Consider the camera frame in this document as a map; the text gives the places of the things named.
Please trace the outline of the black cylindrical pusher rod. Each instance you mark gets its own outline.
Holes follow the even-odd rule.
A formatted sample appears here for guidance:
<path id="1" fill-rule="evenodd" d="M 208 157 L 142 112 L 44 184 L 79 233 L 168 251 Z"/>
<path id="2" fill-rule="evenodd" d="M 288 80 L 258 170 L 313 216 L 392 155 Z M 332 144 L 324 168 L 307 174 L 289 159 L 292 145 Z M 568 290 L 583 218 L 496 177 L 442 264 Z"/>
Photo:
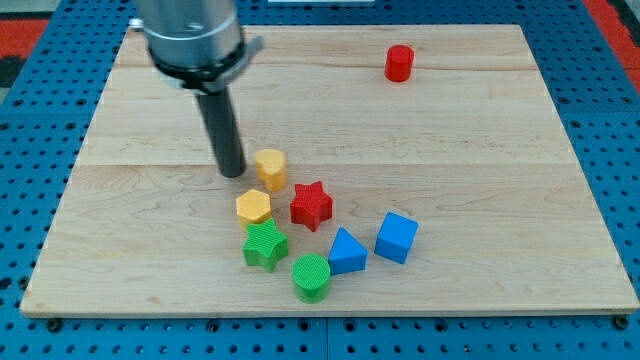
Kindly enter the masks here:
<path id="1" fill-rule="evenodd" d="M 241 176 L 246 160 L 228 88 L 196 99 L 219 172 L 227 178 Z"/>

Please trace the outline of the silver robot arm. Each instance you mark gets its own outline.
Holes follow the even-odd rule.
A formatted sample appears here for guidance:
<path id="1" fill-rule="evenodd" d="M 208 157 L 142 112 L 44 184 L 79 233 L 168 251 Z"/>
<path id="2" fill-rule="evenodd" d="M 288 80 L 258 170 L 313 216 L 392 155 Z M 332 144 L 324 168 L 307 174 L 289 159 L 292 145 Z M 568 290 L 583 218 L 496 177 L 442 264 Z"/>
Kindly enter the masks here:
<path id="1" fill-rule="evenodd" d="M 148 52 L 165 81 L 197 100 L 216 164 L 241 176 L 246 159 L 229 84 L 262 50 L 245 37 L 233 0 L 136 0 Z"/>

